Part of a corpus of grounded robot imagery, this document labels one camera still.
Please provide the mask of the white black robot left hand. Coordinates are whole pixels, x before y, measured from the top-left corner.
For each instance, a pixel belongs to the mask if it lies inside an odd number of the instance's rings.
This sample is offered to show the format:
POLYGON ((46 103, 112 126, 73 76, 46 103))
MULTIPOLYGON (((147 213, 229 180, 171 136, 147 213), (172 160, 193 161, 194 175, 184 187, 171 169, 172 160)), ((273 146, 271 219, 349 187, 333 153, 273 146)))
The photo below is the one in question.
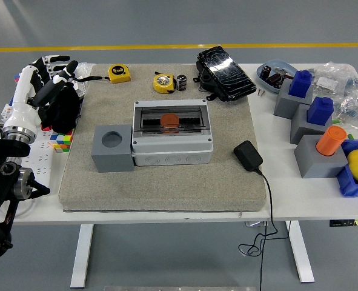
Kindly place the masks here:
POLYGON ((25 66, 16 85, 12 113, 4 122, 3 134, 17 132, 34 137, 41 125, 38 108, 47 105, 75 76, 77 61, 69 56, 41 57, 25 66))

